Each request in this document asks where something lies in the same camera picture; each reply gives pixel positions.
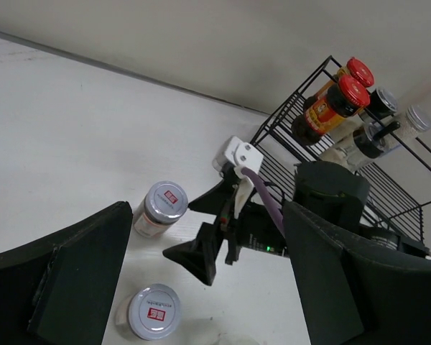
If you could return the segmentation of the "silver lid glass jar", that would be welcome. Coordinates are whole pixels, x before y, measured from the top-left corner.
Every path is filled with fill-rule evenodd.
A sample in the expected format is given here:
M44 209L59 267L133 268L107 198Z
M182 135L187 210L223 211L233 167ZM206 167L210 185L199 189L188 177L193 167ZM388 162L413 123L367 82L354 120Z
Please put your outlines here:
M250 336L227 333L220 335L214 345L259 345L259 342Z

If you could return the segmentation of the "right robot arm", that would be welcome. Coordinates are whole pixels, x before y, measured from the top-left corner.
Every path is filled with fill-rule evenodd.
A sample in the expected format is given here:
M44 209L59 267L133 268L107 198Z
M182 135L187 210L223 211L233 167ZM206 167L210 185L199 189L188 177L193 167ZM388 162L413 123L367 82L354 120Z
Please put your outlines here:
M290 258L309 285L362 289L431 286L431 260L419 242L361 224L369 195L367 179L329 162L306 162L293 178L291 198L273 197L272 183L243 168L224 167L223 179L190 209L213 214L195 239L164 250L205 285L228 243L226 263L243 248Z

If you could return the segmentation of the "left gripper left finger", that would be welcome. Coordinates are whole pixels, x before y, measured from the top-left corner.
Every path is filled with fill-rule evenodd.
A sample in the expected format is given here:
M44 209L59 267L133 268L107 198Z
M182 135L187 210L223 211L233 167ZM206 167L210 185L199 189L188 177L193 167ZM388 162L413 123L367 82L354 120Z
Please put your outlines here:
M101 344L131 223L119 201L0 253L0 344Z

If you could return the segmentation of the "silver lid blue label bottle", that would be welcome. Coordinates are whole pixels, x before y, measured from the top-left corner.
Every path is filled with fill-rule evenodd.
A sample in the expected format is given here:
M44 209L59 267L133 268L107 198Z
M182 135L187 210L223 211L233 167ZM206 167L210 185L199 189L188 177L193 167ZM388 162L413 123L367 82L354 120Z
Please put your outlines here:
M408 106L404 111L384 119L382 123L387 126L393 121L398 121L400 124L400 127L394 131L394 135L403 142L415 139L431 129L431 118L418 105Z

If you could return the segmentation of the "black cap grinder bottle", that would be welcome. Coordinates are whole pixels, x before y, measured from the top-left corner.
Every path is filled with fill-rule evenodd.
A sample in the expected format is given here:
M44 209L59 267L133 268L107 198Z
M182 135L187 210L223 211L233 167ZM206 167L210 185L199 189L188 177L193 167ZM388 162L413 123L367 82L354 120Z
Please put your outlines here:
M370 94L370 104L332 130L330 137L334 142L338 142L357 128L373 123L375 119L382 120L391 116L397 110L398 101L396 97L385 87L378 86Z

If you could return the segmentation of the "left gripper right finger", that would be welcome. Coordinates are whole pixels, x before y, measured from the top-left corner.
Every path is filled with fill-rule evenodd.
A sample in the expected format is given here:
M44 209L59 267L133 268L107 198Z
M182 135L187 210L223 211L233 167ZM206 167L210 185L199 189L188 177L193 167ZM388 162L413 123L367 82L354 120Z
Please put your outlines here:
M289 258L312 344L431 344L431 260L382 247L289 202Z

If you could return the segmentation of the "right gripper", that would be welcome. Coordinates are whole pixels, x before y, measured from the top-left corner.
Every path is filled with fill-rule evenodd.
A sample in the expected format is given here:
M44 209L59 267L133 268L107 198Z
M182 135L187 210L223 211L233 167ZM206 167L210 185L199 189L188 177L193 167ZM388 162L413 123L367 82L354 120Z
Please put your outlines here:
M204 285L211 286L216 276L216 259L224 241L228 252L226 265L239 259L241 245L237 238L238 221L234 216L238 185L222 180L208 192L189 202L191 211L216 216L215 224L203 222L192 241L165 249L165 258L181 265Z

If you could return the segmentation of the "black knob grinder bottle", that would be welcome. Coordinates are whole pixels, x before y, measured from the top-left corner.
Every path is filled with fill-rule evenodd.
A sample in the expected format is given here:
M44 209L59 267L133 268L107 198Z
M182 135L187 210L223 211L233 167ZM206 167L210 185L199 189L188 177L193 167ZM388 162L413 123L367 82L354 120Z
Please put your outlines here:
M387 151L385 137L399 127L398 121L393 121L385 127L375 124L363 125L324 151L320 159L355 172Z

